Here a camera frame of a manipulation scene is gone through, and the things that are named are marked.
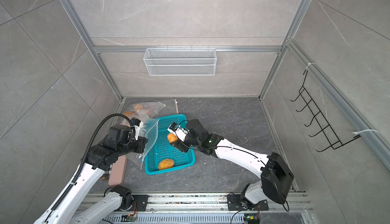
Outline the wrinkled orange potato bottom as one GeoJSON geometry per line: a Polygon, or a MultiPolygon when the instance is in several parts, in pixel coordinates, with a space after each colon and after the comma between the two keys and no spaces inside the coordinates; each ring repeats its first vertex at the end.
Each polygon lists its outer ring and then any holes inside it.
{"type": "Polygon", "coordinates": [[[169,133],[167,135],[167,139],[168,139],[169,143],[174,143],[174,142],[178,141],[178,137],[174,133],[169,133]]]}

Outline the clear plastic bag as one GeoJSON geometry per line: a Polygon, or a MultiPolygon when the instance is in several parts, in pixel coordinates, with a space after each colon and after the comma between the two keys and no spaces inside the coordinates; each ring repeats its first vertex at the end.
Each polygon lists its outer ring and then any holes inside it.
{"type": "Polygon", "coordinates": [[[140,119],[142,122],[147,122],[150,119],[155,118],[157,114],[166,106],[162,102],[144,102],[144,103],[136,103],[136,104],[142,104],[144,109],[136,112],[134,111],[134,107],[132,104],[129,108],[125,110],[125,112],[127,111],[133,112],[134,115],[131,118],[136,117],[140,119]]]}
{"type": "Polygon", "coordinates": [[[158,119],[149,119],[147,122],[141,121],[139,126],[134,126],[138,142],[141,143],[141,149],[126,154],[126,158],[140,169],[145,163],[146,156],[157,142],[158,122],[158,119]]]}

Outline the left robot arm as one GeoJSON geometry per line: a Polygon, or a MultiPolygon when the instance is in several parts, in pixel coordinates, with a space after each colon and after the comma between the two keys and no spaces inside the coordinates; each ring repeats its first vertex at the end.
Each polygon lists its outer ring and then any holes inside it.
{"type": "Polygon", "coordinates": [[[72,180],[50,207],[35,221],[37,224],[97,224],[116,211],[127,211],[135,201],[130,189],[111,188],[96,204],[77,214],[76,210],[109,167],[127,153],[142,153],[148,140],[143,137],[144,124],[113,126],[108,135],[91,147],[77,168],[72,180]]]}

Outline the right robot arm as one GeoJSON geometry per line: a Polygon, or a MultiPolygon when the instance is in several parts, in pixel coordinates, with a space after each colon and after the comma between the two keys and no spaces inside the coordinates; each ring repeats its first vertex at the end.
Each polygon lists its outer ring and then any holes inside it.
{"type": "Polygon", "coordinates": [[[240,194],[238,202],[244,209],[252,210],[270,199],[281,204],[286,211],[289,210],[287,197],[294,175],[278,153],[256,153],[235,145],[223,136],[208,133],[197,119],[187,121],[185,126],[174,122],[168,127],[168,131],[170,145],[181,152],[192,149],[230,161],[260,179],[256,183],[247,184],[240,194]]]}

